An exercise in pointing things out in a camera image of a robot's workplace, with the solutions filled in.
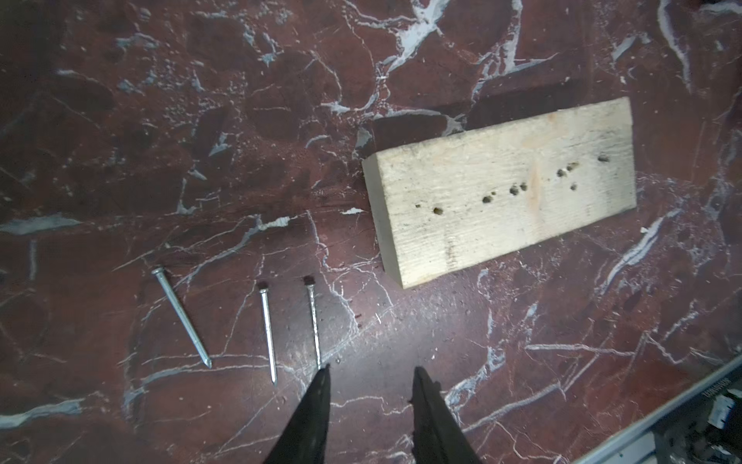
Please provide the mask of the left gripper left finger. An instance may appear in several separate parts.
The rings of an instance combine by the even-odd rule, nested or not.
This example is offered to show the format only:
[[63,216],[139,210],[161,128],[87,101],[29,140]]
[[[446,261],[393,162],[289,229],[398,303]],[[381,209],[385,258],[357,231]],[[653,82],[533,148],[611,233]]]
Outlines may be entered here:
[[330,366],[314,376],[265,463],[325,462],[330,426]]

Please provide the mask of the wooden block with nails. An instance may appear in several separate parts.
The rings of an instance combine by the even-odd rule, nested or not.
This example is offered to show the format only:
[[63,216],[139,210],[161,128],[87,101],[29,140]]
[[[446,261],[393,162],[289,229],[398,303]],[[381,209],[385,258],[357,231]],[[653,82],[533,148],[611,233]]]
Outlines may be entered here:
[[406,289],[637,205],[628,98],[380,151],[362,168],[384,270]]

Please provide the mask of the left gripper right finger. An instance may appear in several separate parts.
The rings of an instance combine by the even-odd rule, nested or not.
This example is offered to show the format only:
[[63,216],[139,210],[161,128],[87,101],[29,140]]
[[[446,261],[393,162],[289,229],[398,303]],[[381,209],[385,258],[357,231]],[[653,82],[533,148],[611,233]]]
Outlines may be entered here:
[[411,404],[414,410],[413,455],[417,464],[480,463],[441,396],[440,384],[416,367]]

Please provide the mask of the steel nail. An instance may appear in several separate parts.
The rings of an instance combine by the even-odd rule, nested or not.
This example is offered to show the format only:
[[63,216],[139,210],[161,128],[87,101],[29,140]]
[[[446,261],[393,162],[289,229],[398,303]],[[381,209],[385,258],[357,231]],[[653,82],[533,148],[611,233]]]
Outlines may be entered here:
[[303,283],[305,284],[305,289],[306,289],[307,299],[308,299],[308,304],[309,304],[309,310],[310,310],[310,316],[311,316],[312,336],[313,336],[316,365],[317,365],[317,369],[321,369],[323,367],[323,363],[322,363],[318,314],[317,314],[316,297],[315,297],[315,279],[313,278],[313,276],[305,276],[303,278]]
[[189,319],[189,315],[187,315],[178,296],[176,295],[167,276],[165,275],[164,268],[156,268],[152,270],[152,275],[158,280],[158,283],[160,284],[160,286],[162,287],[162,290],[164,291],[165,297],[168,299],[171,307],[173,307],[173,309],[175,310],[201,362],[203,363],[203,365],[205,365],[205,367],[212,368],[213,361],[211,357],[209,356],[209,354],[207,353],[207,350],[202,340],[199,338],[199,335],[195,331],[195,328],[193,327],[193,324],[191,323],[191,319]]
[[258,283],[258,290],[261,299],[261,309],[264,318],[264,327],[266,334],[269,369],[272,384],[277,381],[276,350],[274,349],[274,333],[272,332],[272,317],[269,303],[269,286],[266,282]]

